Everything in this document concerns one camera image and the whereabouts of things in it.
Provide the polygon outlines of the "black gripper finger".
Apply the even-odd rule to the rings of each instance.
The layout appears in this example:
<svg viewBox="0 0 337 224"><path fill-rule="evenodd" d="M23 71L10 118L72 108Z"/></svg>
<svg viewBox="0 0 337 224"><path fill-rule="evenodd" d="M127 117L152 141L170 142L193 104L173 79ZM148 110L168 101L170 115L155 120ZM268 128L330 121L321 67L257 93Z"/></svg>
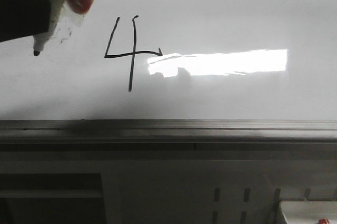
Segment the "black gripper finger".
<svg viewBox="0 0 337 224"><path fill-rule="evenodd" d="M1 42L45 32L49 10L47 0L1 0Z"/></svg>

